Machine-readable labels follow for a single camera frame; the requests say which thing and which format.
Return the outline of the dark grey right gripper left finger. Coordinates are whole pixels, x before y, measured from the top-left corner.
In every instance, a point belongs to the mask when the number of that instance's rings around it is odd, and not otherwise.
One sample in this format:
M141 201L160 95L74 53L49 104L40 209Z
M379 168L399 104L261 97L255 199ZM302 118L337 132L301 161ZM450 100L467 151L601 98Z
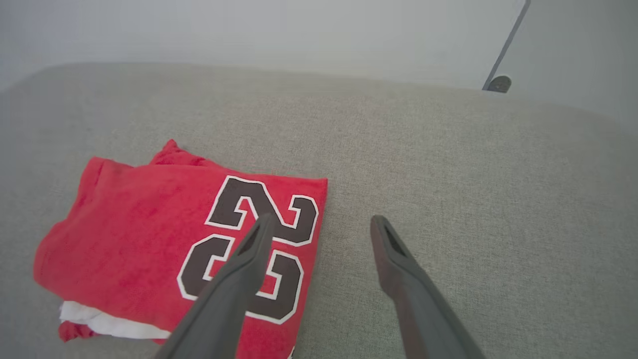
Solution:
M273 216L260 216L162 345L157 359L235 358L249 301L264 283L273 231Z

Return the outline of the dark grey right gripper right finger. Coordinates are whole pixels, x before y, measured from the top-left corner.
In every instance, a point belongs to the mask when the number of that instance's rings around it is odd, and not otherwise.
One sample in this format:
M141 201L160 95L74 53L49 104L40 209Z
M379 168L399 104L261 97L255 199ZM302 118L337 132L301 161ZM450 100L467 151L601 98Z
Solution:
M374 262L383 292L396 308L408 359L483 359L485 356L389 220L370 223Z

